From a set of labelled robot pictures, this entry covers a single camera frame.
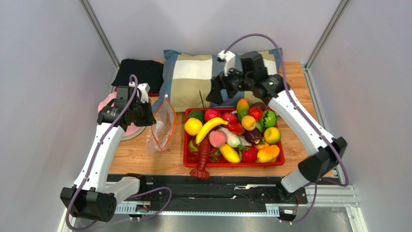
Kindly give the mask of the clear orange zip top bag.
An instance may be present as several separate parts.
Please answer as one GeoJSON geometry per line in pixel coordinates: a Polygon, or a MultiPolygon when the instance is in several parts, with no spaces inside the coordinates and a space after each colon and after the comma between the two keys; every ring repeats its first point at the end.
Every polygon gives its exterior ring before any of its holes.
{"type": "Polygon", "coordinates": [[[146,138],[146,152],[149,154],[166,151],[172,142],[177,115],[167,94],[153,116],[156,123],[148,128],[146,138]]]}

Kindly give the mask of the green orange toy papaya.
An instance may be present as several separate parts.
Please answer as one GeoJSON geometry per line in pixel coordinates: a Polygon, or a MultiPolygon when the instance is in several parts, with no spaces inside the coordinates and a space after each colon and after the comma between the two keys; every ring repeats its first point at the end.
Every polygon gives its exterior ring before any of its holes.
{"type": "Polygon", "coordinates": [[[236,105],[236,113],[239,122],[242,121],[243,117],[249,114],[249,102],[245,98],[241,98],[236,105]]]}

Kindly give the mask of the pink toy peach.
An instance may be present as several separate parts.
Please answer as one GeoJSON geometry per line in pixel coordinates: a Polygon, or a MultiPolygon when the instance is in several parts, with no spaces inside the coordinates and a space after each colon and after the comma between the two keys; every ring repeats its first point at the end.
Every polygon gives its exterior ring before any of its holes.
{"type": "Polygon", "coordinates": [[[215,130],[210,132],[208,138],[214,148],[219,148],[226,143],[227,135],[221,130],[215,130]]]}

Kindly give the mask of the orange yellow toy mango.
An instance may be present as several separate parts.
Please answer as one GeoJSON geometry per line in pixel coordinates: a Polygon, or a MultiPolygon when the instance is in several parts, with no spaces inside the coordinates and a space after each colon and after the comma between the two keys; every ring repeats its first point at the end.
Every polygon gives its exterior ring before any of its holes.
{"type": "Polygon", "coordinates": [[[277,145],[270,145],[260,149],[257,153],[257,162],[267,163],[275,160],[280,154],[280,148],[277,145]]]}

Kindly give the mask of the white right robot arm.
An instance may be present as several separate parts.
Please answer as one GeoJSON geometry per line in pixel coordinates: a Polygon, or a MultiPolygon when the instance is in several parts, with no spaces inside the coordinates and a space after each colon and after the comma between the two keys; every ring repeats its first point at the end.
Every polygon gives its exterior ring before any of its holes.
{"type": "Polygon", "coordinates": [[[341,161],[347,147],[343,137],[327,132],[302,106],[284,77],[269,74],[263,56],[256,52],[241,55],[241,70],[235,69],[236,56],[221,51],[217,61],[223,63],[223,72],[211,79],[211,91],[206,100],[221,105],[221,90],[229,98],[239,91],[251,91],[266,106],[277,113],[302,142],[308,157],[280,181],[281,188],[293,193],[309,183],[316,183],[341,161]]]}

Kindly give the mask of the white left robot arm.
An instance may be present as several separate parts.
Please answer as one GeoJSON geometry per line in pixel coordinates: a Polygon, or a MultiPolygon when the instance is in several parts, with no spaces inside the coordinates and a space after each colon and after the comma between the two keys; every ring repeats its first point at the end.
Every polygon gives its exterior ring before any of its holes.
{"type": "Polygon", "coordinates": [[[115,98],[98,113],[96,134],[81,173],[72,187],[64,187],[60,199],[74,218],[109,222],[119,203],[139,193],[146,184],[143,175],[127,174],[107,186],[115,151],[127,128],[156,123],[148,97],[147,83],[119,86],[115,98]]]}

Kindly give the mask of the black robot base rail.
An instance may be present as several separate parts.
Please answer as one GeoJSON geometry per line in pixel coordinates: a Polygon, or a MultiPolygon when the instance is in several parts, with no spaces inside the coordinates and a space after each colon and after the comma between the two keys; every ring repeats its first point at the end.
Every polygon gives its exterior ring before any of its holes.
{"type": "Polygon", "coordinates": [[[336,186],[321,182],[318,188],[300,188],[295,193],[280,190],[279,176],[212,176],[202,180],[188,175],[147,175],[143,191],[147,196],[122,202],[117,213],[183,215],[259,215],[276,216],[276,209],[343,207],[336,186]]]}

